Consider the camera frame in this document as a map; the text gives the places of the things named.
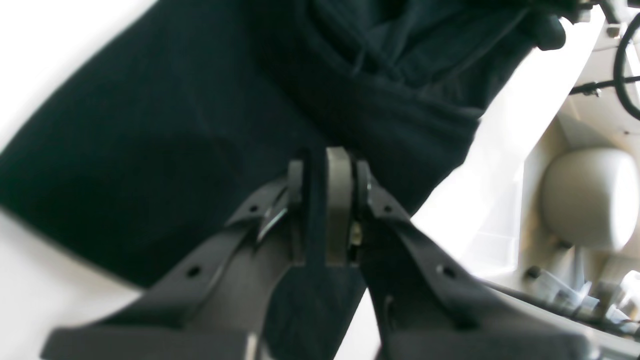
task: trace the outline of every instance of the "dark blue cloth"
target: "dark blue cloth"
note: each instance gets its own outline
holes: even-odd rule
[[[462,0],[162,0],[20,130],[0,157],[0,203],[140,286],[302,147],[318,179],[326,146],[360,151],[415,211],[522,58],[563,42],[557,26]],[[279,360],[331,359],[364,290],[356,270],[323,268],[312,212],[308,266],[269,310]]]

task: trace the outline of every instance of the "navy blue fabric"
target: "navy blue fabric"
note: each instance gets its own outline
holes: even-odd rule
[[[265,336],[277,359],[331,359],[364,283],[323,267],[324,148],[360,151],[416,211],[522,58],[563,43],[556,24],[462,0],[162,0],[20,130],[0,203],[149,286],[306,147],[308,266],[276,290]]]

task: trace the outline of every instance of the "dark fabric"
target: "dark fabric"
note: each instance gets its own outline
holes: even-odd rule
[[[141,286],[301,147],[317,180],[326,146],[359,150],[414,212],[522,58],[561,45],[549,19],[463,0],[162,0],[20,130],[0,157],[0,202]],[[331,359],[364,290],[356,270],[322,266],[322,194],[308,266],[269,310],[280,360]]]

